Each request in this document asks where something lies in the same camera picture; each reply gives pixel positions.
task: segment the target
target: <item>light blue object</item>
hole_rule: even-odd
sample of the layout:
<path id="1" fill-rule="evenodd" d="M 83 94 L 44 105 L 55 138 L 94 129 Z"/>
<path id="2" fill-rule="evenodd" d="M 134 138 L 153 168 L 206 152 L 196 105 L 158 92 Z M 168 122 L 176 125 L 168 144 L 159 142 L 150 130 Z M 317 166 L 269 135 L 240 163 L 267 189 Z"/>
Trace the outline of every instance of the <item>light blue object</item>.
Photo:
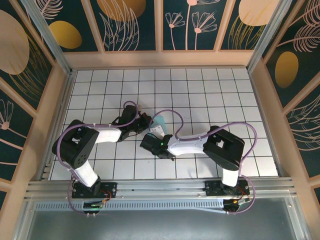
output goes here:
<path id="1" fill-rule="evenodd" d="M 161 125 L 164 134 L 167 135 L 168 132 L 167 132 L 167 128 L 166 128 L 166 122 L 165 122 L 165 119 L 164 119 L 163 116 L 160 116 L 160 115 L 156 116 L 156 117 L 153 119 L 153 123 L 152 123 L 152 125 L 151 125 L 150 127 L 151 127 L 151 128 L 154 128 L 155 126 L 157 126 L 157 125 L 159 125 L 159 124 Z"/>

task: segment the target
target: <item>grid floor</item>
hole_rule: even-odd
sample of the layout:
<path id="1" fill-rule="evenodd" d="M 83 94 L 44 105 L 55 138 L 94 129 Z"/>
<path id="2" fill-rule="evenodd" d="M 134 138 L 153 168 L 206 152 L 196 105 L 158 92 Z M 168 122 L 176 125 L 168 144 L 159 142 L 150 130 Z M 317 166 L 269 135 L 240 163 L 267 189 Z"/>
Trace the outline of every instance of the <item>grid floor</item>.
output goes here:
<path id="1" fill-rule="evenodd" d="M 153 116 L 174 109 L 184 119 L 180 135 L 207 132 L 210 126 L 247 122 L 258 133 L 257 145 L 244 161 L 248 177 L 278 176 L 254 91 L 245 68 L 124 69 L 78 71 L 63 130 L 72 120 L 107 124 L 122 112 L 125 101 L 141 105 Z M 162 114 L 168 133 L 180 127 L 171 112 Z M 244 153 L 252 146 L 253 132 L 232 126 L 231 133 L 244 139 Z M 221 177 L 222 169 L 204 154 L 185 154 L 176 161 L 159 159 L 139 147 L 146 132 L 120 143 L 96 144 L 89 156 L 103 180 L 175 179 Z M 70 173 L 54 160 L 50 180 L 69 180 Z"/>

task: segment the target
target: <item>black bracket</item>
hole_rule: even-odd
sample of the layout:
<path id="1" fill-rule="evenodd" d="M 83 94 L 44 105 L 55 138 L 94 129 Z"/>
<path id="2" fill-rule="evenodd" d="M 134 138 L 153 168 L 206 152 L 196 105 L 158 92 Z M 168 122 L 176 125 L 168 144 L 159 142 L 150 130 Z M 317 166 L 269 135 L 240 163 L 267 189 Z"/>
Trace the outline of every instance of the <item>black bracket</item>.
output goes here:
<path id="1" fill-rule="evenodd" d="M 73 199 L 105 199 L 115 198 L 117 194 L 117 183 L 116 182 L 101 182 L 99 192 L 94 195 L 92 192 L 86 190 L 84 185 L 80 182 L 73 184 L 72 198 Z"/>
<path id="2" fill-rule="evenodd" d="M 218 196 L 241 196 L 242 192 L 239 188 L 247 195 L 250 195 L 250 190 L 247 180 L 238 180 L 235 187 L 227 186 L 222 183 L 221 180 L 209 180 L 204 182 L 204 189 L 207 197 L 218 197 Z"/>

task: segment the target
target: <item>white grid mat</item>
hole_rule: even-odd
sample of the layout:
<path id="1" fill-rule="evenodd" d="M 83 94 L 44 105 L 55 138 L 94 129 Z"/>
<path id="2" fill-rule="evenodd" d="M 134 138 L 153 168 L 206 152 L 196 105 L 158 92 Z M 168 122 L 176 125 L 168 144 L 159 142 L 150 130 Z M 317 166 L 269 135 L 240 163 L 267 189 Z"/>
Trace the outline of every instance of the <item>white grid mat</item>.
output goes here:
<path id="1" fill-rule="evenodd" d="M 72 120 L 108 124 L 122 112 L 125 101 L 141 105 L 153 116 L 174 109 L 184 119 L 180 135 L 207 132 L 210 126 L 245 121 L 258 133 L 258 142 L 244 161 L 248 177 L 278 176 L 266 131 L 245 68 L 125 69 L 78 71 L 63 130 Z M 168 133 L 180 127 L 171 112 L 162 114 Z M 232 126 L 231 133 L 244 139 L 244 153 L 253 143 L 246 126 Z M 89 162 L 103 180 L 175 179 L 221 177 L 222 169 L 204 154 L 185 154 L 176 161 L 158 159 L 139 147 L 145 132 L 120 143 L 94 146 Z M 69 180 L 70 173 L 54 161 L 50 180 Z"/>

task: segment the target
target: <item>yellow circle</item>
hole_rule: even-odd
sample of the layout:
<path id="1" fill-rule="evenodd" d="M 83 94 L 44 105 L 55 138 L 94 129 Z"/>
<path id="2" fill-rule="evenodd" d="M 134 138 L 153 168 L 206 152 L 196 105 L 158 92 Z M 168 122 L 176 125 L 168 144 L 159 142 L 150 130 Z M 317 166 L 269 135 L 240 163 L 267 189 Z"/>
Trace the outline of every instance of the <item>yellow circle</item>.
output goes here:
<path id="1" fill-rule="evenodd" d="M 49 26 L 57 43 L 66 49 L 80 47 L 82 38 L 80 32 L 66 21 L 55 21 Z"/>
<path id="2" fill-rule="evenodd" d="M 279 0 L 241 0 L 240 20 L 249 26 L 266 25 L 274 13 Z"/>
<path id="3" fill-rule="evenodd" d="M 290 51 L 280 55 L 275 65 L 275 82 L 280 88 L 289 87 L 298 73 L 299 61 L 297 56 Z"/>
<path id="4" fill-rule="evenodd" d="M 17 75 L 29 61 L 29 41 L 24 28 L 10 14 L 0 10 L 0 69 Z"/>
<path id="5" fill-rule="evenodd" d="M 146 0 L 96 0 L 102 12 L 109 18 L 124 22 L 128 21 L 128 17 L 125 18 L 125 6 L 128 10 L 132 9 L 135 17 L 140 17 L 146 9 Z"/>

